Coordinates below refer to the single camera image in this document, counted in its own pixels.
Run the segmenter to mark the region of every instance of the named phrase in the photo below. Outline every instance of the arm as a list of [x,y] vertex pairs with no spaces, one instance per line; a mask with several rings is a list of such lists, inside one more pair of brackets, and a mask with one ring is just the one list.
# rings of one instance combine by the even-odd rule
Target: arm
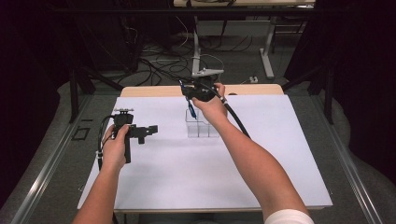
[[114,140],[109,138],[113,128],[111,126],[105,133],[102,169],[73,223],[111,223],[120,170],[125,164],[124,138],[129,127],[124,125]]
[[[224,96],[225,87],[221,84],[216,85],[219,94]],[[279,162],[231,124],[227,119],[227,111],[218,97],[207,103],[195,98],[192,101],[219,132],[239,173],[259,201],[264,220],[282,209],[295,209],[308,214],[302,199]]]

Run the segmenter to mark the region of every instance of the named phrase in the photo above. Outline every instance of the black curtain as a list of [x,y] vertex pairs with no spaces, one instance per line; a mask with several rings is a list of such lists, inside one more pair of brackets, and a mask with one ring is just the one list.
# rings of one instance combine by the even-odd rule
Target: black curtain
[[[310,19],[285,78],[294,80],[331,59],[333,97],[351,126],[349,148],[396,184],[396,14],[392,6],[390,1],[318,0],[318,8],[350,11]],[[324,74],[309,80],[323,88]]]
[[68,80],[48,19],[37,1],[0,3],[0,206],[35,155],[58,107],[57,89]]

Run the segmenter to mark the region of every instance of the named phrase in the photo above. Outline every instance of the hand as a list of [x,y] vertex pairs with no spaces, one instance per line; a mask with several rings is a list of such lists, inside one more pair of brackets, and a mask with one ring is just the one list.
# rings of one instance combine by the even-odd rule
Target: hand
[[129,131],[129,126],[124,124],[117,134],[115,139],[111,139],[111,133],[113,132],[114,124],[111,125],[106,133],[103,140],[103,165],[102,169],[110,169],[119,171],[126,160],[124,157],[125,153],[125,134]]
[[[218,93],[224,97],[225,86],[221,83],[215,83]],[[227,109],[222,104],[219,97],[214,97],[208,102],[200,101],[196,98],[192,98],[192,102],[198,107],[203,113],[207,121],[209,121],[215,128],[227,119]]]

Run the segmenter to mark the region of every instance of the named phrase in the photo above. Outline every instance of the white sleeve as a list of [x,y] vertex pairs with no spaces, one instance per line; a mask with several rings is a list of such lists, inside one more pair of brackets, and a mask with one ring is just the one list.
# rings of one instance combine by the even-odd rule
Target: white sleeve
[[264,224],[314,224],[314,221],[304,212],[284,209],[271,214]]

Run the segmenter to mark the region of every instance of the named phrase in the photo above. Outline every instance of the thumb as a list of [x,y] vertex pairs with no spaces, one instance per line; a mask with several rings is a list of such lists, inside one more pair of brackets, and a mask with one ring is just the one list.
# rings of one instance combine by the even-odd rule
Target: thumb
[[129,125],[128,124],[124,124],[120,129],[119,132],[117,133],[117,137],[116,140],[119,141],[124,141],[125,140],[125,134],[127,134],[129,131]]
[[192,97],[191,100],[192,100],[192,103],[193,103],[196,107],[198,107],[198,108],[201,109],[201,106],[202,106],[202,104],[203,104],[204,102],[198,100],[198,99],[195,98],[195,97]]

